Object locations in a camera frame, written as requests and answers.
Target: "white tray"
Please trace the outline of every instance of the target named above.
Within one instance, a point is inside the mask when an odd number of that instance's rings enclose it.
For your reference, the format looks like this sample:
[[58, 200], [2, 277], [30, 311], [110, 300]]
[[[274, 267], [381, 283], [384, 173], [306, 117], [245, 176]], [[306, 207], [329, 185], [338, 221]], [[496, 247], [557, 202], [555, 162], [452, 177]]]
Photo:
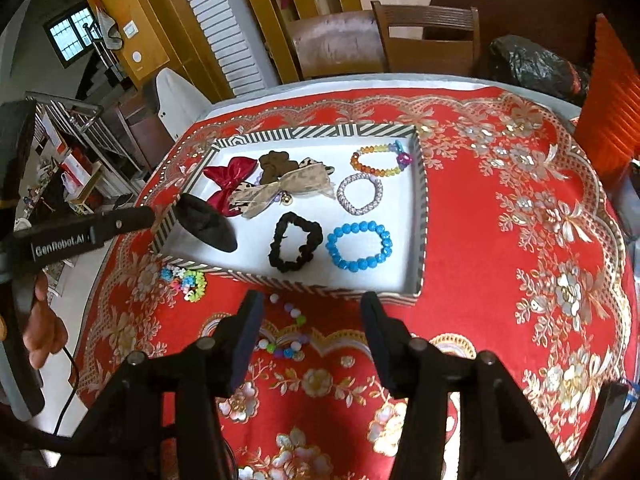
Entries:
[[[337, 190], [340, 182], [354, 169], [351, 154], [360, 147], [387, 144], [397, 138], [414, 158], [414, 163], [400, 175], [382, 178], [383, 197], [380, 205], [362, 216], [347, 213], [337, 200], [317, 195], [294, 197], [290, 206], [273, 203], [252, 219], [235, 216], [230, 222], [236, 231], [238, 249], [223, 253], [189, 234], [170, 209], [152, 243], [152, 251], [167, 263], [201, 270], [248, 283], [273, 288], [307, 291], [325, 296], [357, 299], [363, 291], [374, 290], [386, 303], [415, 303], [422, 291], [426, 250], [428, 185], [422, 152], [413, 126], [396, 124], [340, 124], [337, 126], [301, 126], [218, 139], [181, 193], [190, 193], [207, 200], [219, 187], [202, 174], [207, 166], [226, 166], [234, 156], [258, 159], [269, 150], [285, 151], [290, 160], [300, 162], [306, 157], [333, 166], [331, 181]], [[395, 153], [371, 153], [360, 157], [363, 164], [374, 168], [396, 166]], [[255, 183], [260, 167], [247, 178]], [[365, 180], [347, 186], [345, 195], [356, 207], [369, 203], [374, 187]], [[315, 250], [314, 259], [296, 272], [281, 273], [271, 267], [271, 250], [275, 225], [280, 217], [293, 211], [302, 218], [322, 226], [324, 242]], [[393, 253], [375, 269], [353, 273], [332, 263], [324, 244], [335, 227], [363, 220], [384, 224], [391, 233]], [[282, 241], [283, 260], [295, 260], [300, 245], [306, 243], [306, 233], [289, 226]], [[380, 252], [380, 238], [375, 233], [345, 235], [338, 240], [343, 258], [356, 260]]]

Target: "red tablecloth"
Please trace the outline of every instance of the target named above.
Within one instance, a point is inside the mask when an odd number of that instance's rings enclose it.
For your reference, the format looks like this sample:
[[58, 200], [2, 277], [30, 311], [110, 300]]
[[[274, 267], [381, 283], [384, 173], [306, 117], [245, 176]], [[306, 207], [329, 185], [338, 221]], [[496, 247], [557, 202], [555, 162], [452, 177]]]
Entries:
[[[138, 203], [160, 219], [216, 136], [348, 121], [415, 124], [428, 160], [424, 292], [415, 306], [388, 313], [445, 351], [496, 352], [567, 459], [603, 381], [633, 373], [635, 297], [602, 187], [548, 110], [497, 88], [352, 90], [269, 102], [196, 124]], [[148, 252], [153, 232], [117, 240], [94, 285], [76, 355], [87, 405], [133, 349], [181, 350], [234, 312], [248, 288], [208, 276], [205, 297], [184, 301], [159, 279], [160, 263]], [[241, 478], [387, 478], [406, 403], [380, 386], [356, 304], [279, 296], [267, 306], [262, 336], [282, 341], [296, 331], [283, 309], [292, 302], [308, 319], [311, 343], [299, 361], [255, 351], [246, 383], [220, 400]], [[447, 477], [457, 467], [457, 405], [453, 394]], [[176, 474], [171, 452], [165, 466]]]

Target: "human hand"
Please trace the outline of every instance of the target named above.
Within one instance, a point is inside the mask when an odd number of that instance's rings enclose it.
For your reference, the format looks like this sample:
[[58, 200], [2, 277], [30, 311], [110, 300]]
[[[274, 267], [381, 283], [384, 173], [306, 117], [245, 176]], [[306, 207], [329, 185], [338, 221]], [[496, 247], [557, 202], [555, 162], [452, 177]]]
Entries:
[[48, 285], [47, 275], [39, 272], [34, 287], [35, 297], [31, 305], [31, 315], [22, 335], [24, 346], [29, 351], [29, 362], [36, 369], [42, 368], [49, 354], [60, 352], [69, 340], [65, 324], [47, 303]]

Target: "plastic bag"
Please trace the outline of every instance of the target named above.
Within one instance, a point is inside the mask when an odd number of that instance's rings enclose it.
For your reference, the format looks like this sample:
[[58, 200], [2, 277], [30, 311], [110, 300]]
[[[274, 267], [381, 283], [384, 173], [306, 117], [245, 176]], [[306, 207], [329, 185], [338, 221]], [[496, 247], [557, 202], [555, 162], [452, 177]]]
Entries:
[[489, 45], [494, 81], [522, 86], [582, 106], [590, 74], [550, 50], [520, 36], [502, 36]]
[[71, 177], [68, 173], [63, 172], [60, 175], [60, 180], [62, 181], [62, 184], [65, 186], [65, 189], [68, 191], [69, 197], [71, 199], [78, 196], [78, 193], [82, 189], [82, 186], [78, 186], [78, 184], [76, 184], [76, 181], [73, 179], [73, 177]]

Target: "red hair bow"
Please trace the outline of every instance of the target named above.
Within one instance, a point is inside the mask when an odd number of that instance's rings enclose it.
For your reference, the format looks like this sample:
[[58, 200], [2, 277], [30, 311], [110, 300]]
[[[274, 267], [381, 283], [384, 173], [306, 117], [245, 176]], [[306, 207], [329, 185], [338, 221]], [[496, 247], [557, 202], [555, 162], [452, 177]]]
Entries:
[[204, 175], [221, 188], [211, 195], [207, 203], [224, 216], [239, 215], [241, 211], [238, 208], [229, 208], [229, 196], [243, 180], [254, 172], [257, 165], [257, 160], [247, 156], [235, 156], [229, 161], [228, 166], [209, 166], [205, 168]]

